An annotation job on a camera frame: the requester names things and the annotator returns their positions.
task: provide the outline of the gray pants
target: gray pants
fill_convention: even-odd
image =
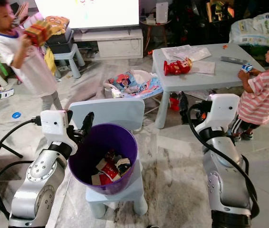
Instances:
[[[50,110],[52,104],[54,104],[54,106],[57,110],[63,110],[63,107],[60,103],[57,91],[55,91],[51,95],[42,96],[41,99],[43,100],[43,107],[42,107],[43,111]]]

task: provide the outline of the pink striped shirt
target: pink striped shirt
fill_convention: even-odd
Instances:
[[[253,93],[243,92],[239,106],[239,118],[251,124],[269,122],[269,70],[248,80]]]

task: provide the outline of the television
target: television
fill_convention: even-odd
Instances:
[[[72,29],[139,24],[139,0],[35,0],[42,16],[62,16]]]

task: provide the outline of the child's leg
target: child's leg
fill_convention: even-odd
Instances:
[[[52,95],[53,99],[53,104],[57,110],[63,110],[62,104],[60,103],[59,97],[58,97],[58,92],[55,91]]]
[[[43,100],[42,111],[50,110],[51,105],[53,104],[52,95],[43,96],[41,99]]]
[[[239,117],[237,115],[236,120],[231,127],[231,133],[233,136],[238,137],[242,134],[243,131],[240,128],[241,123],[242,123],[242,120],[239,119]]]
[[[253,130],[255,130],[256,128],[258,128],[260,125],[256,125],[256,124],[250,124],[250,127],[248,130],[246,130],[243,133],[243,139],[244,140],[252,140],[253,139]]]

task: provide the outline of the tripod leg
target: tripod leg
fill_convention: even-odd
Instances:
[[[19,158],[22,158],[23,156],[19,153],[17,153],[15,150],[11,149],[10,147],[4,145],[4,144],[1,144],[1,146],[3,148],[5,148],[7,151],[10,151],[11,153],[15,154],[16,156],[18,156]]]

